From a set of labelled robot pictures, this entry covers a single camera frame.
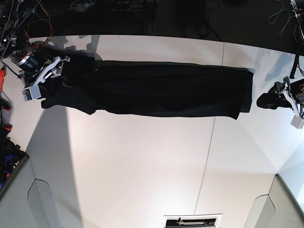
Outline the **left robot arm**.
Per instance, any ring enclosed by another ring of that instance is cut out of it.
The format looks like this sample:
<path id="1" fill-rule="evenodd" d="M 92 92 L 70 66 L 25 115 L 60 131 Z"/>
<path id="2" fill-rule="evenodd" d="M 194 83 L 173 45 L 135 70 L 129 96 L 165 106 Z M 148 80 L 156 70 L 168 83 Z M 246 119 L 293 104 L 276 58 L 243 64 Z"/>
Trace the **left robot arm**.
<path id="1" fill-rule="evenodd" d="M 282 30 L 279 37 L 284 34 L 285 28 L 289 24 L 289 21 L 293 19 L 295 21 L 294 39 L 296 41 L 296 53 L 294 57 L 294 63 L 290 72 L 290 76 L 283 79 L 283 82 L 275 82 L 274 86 L 267 92 L 263 93 L 256 101 L 258 107 L 263 109 L 275 110 L 281 108 L 291 108 L 297 117 L 304 118 L 304 81 L 298 80 L 293 83 L 291 79 L 295 79 L 296 70 L 299 70 L 301 75 L 304 74 L 304 70 L 300 66 L 300 54 L 304 51 L 304 2 L 302 0 L 289 1 L 292 7 L 293 16 L 290 15 L 290 11 L 284 8 L 283 3 L 278 0 L 281 5 L 281 9 L 271 15 L 268 18 L 268 24 L 274 24 L 279 15 L 286 11 L 288 13 L 288 20 Z"/>

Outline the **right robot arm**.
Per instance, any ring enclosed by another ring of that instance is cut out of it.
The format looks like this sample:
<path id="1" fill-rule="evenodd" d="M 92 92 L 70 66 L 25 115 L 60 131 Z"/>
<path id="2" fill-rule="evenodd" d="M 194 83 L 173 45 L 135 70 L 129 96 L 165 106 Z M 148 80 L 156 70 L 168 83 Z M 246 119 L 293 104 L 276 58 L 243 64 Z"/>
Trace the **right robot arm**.
<path id="1" fill-rule="evenodd" d="M 29 29 L 38 22 L 48 25 L 49 33 L 44 41 L 32 43 Z M 9 70 L 25 86 L 61 76 L 70 58 L 46 54 L 53 34 L 50 14 L 41 0 L 6 0 L 0 12 L 0 73 Z"/>

